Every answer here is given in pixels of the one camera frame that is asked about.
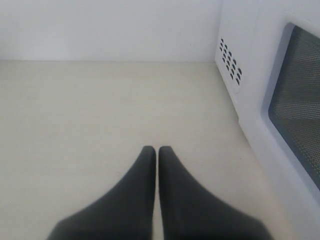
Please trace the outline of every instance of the white microwave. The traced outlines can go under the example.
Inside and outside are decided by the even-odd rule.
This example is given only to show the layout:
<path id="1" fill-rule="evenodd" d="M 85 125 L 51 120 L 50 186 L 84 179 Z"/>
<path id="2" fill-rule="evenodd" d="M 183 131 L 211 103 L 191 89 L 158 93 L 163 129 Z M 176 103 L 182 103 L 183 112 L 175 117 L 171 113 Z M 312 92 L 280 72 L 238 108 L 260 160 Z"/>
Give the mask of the white microwave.
<path id="1" fill-rule="evenodd" d="M 320 1 L 224 0 L 215 61 L 299 239 L 320 239 Z"/>

